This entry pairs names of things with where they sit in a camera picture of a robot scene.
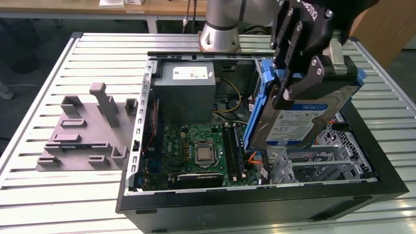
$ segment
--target aluminum table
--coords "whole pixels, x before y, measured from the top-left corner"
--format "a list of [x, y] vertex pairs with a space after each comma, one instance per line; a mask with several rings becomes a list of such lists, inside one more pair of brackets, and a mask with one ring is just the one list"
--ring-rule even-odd
[[[246, 52], [270, 51], [268, 36], [242, 36]], [[0, 233], [140, 233], [115, 213], [122, 171], [38, 172], [36, 160], [62, 114], [66, 95], [96, 102], [92, 82], [106, 82], [116, 101], [135, 98], [148, 51], [198, 51], [196, 35], [75, 33], [0, 158]], [[415, 233], [416, 107], [359, 42], [344, 53], [367, 71], [354, 104], [410, 193], [339, 220], [190, 233]]]

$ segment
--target ram slot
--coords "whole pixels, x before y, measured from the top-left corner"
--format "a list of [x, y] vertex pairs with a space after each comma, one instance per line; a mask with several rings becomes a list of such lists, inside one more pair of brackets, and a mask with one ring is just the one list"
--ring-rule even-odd
[[236, 161], [238, 161], [238, 175], [239, 175], [239, 178], [246, 178], [243, 148], [242, 148], [242, 144], [239, 140], [238, 127], [234, 126], [232, 129], [234, 129], [235, 151], [236, 151]]
[[230, 125], [223, 126], [223, 139], [226, 149], [226, 160], [228, 168], [228, 178], [231, 181], [236, 181], [243, 177], [243, 171], [240, 166], [240, 160], [243, 162], [242, 149], [239, 148], [239, 141], [235, 135], [235, 128]]

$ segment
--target motherboard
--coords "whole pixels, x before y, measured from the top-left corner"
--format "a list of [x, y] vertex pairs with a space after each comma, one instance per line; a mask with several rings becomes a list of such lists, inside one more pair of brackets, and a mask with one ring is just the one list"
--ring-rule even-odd
[[243, 149], [244, 125], [184, 125], [163, 130], [162, 158], [148, 161], [151, 190], [258, 184], [256, 167], [247, 163], [251, 152]]

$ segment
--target screw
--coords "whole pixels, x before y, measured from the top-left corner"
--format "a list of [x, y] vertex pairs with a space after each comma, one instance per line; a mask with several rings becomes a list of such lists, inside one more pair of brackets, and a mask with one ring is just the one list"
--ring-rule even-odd
[[331, 10], [327, 10], [326, 17], [332, 18], [332, 16], [334, 16], [334, 12]]

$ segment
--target cpu socket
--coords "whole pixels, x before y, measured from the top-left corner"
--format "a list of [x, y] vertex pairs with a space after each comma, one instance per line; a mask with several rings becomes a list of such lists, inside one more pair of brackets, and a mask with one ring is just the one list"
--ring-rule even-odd
[[215, 163], [215, 145], [212, 140], [195, 141], [195, 164], [208, 168]]

